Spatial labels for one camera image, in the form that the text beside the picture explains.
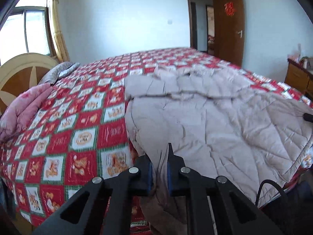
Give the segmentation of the wooden dresser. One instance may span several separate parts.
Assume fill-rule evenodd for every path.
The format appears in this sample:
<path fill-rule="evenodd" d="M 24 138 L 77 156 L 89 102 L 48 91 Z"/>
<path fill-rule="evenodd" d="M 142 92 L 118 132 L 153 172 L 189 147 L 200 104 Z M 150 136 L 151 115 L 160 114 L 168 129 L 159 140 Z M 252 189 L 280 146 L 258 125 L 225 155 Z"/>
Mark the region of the wooden dresser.
<path fill-rule="evenodd" d="M 284 82 L 312 100 L 312 69 L 305 69 L 288 59 L 288 70 Z"/>

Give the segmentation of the window with dark frame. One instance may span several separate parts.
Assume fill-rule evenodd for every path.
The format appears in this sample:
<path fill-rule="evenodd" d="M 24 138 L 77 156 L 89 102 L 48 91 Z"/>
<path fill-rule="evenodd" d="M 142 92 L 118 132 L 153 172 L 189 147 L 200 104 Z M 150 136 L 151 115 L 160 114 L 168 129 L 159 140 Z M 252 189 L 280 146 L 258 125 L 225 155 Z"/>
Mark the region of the window with dark frame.
<path fill-rule="evenodd" d="M 35 52 L 53 56 L 47 0 L 18 0 L 1 28 L 1 64 Z"/>

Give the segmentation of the right yellow curtain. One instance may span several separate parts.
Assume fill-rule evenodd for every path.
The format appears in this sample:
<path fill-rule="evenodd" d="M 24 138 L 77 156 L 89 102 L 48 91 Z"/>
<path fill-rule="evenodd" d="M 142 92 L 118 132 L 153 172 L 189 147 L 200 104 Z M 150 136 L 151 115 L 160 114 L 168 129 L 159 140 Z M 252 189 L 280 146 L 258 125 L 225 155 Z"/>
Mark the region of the right yellow curtain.
<path fill-rule="evenodd" d="M 48 18 L 50 25 L 50 32 L 52 37 L 53 47 L 59 62 L 69 61 L 69 54 L 63 33 L 60 28 L 58 16 L 58 3 L 59 0 L 47 0 Z"/>

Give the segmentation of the clutter on dresser top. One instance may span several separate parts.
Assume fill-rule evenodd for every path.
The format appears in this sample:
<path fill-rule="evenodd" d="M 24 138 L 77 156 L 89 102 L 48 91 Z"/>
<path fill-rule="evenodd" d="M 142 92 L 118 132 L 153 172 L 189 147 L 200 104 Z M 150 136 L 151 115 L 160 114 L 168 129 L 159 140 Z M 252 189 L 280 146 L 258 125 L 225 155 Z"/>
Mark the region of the clutter on dresser top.
<path fill-rule="evenodd" d="M 303 54 L 300 43 L 297 45 L 297 48 L 288 55 L 288 59 L 298 63 L 304 69 L 312 70 L 312 57 Z"/>

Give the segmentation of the cream and brown headboard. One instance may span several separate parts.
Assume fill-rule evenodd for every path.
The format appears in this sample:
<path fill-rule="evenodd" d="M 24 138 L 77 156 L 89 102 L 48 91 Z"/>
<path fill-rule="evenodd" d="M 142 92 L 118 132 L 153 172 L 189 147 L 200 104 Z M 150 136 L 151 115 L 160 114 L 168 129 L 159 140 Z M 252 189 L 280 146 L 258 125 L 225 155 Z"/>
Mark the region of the cream and brown headboard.
<path fill-rule="evenodd" d="M 21 93 L 36 86 L 58 62 L 46 55 L 25 53 L 1 65 L 1 114 Z"/>

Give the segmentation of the red patchwork cartoon bedspread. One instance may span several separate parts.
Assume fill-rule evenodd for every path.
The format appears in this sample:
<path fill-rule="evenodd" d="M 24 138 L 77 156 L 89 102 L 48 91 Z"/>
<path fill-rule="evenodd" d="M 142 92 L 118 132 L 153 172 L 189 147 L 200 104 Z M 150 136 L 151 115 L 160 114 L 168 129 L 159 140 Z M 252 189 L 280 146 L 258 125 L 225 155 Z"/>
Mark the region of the red patchwork cartoon bedspread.
<path fill-rule="evenodd" d="M 129 168 L 124 79 L 170 69 L 220 69 L 230 63 L 191 48 L 136 52 L 78 67 L 57 81 L 19 134 L 1 143 L 1 178 L 16 211 L 37 227 L 92 177 Z"/>

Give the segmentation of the folded pink quilt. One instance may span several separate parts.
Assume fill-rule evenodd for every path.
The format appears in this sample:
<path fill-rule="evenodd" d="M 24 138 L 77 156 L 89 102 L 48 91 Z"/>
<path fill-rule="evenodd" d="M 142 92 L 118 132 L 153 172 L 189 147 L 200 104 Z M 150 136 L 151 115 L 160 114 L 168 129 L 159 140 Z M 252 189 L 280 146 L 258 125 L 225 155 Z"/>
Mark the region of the folded pink quilt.
<path fill-rule="evenodd" d="M 8 106 L 1 116 L 1 143 L 25 129 L 52 92 L 49 83 L 37 85 L 23 92 Z"/>

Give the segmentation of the brown wooden door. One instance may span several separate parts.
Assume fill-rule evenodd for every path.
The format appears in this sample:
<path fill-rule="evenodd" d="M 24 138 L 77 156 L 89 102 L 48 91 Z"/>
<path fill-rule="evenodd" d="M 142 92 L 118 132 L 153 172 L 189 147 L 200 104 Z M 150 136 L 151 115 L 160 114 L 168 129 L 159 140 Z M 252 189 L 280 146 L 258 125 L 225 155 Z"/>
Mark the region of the brown wooden door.
<path fill-rule="evenodd" d="M 224 4 L 233 2 L 236 12 L 234 16 L 227 16 Z M 242 66 L 245 43 L 245 10 L 244 0 L 213 0 L 215 40 L 214 56 L 229 61 L 237 66 Z M 242 30 L 243 36 L 236 32 Z"/>

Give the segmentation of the beige quilted puffer jacket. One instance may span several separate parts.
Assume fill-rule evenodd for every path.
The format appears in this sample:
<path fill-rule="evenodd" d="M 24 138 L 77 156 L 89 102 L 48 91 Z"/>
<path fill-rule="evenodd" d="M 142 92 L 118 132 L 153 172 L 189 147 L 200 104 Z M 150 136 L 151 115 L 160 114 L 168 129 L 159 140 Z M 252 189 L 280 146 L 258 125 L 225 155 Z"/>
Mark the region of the beige quilted puffer jacket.
<path fill-rule="evenodd" d="M 186 234 L 185 201 L 168 190 L 168 146 L 203 176 L 227 177 L 251 201 L 268 203 L 312 150 L 305 103 L 256 89 L 239 71 L 157 69 L 125 79 L 127 134 L 153 165 L 152 193 L 140 200 L 158 234 Z"/>

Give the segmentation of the red double happiness decoration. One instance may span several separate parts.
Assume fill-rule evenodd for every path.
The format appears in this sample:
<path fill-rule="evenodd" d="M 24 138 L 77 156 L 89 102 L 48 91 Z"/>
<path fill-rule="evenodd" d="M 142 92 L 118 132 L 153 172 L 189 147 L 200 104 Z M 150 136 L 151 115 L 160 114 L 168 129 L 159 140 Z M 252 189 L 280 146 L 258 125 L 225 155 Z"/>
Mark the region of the red double happiness decoration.
<path fill-rule="evenodd" d="M 226 13 L 227 16 L 234 16 L 236 9 L 234 7 L 234 3 L 233 2 L 226 2 L 224 4 L 224 11 Z"/>

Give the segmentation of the grey striped pillow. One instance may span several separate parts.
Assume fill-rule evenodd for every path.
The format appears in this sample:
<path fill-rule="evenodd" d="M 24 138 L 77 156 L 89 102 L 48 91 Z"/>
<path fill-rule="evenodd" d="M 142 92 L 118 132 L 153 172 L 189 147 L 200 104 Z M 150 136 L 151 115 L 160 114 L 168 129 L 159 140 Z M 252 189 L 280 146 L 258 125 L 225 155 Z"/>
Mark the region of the grey striped pillow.
<path fill-rule="evenodd" d="M 54 85 L 59 79 L 66 77 L 71 74 L 77 67 L 79 67 L 80 63 L 73 63 L 71 61 L 65 61 L 54 68 L 49 70 L 43 78 L 39 81 L 38 85 L 49 83 L 50 85 Z"/>

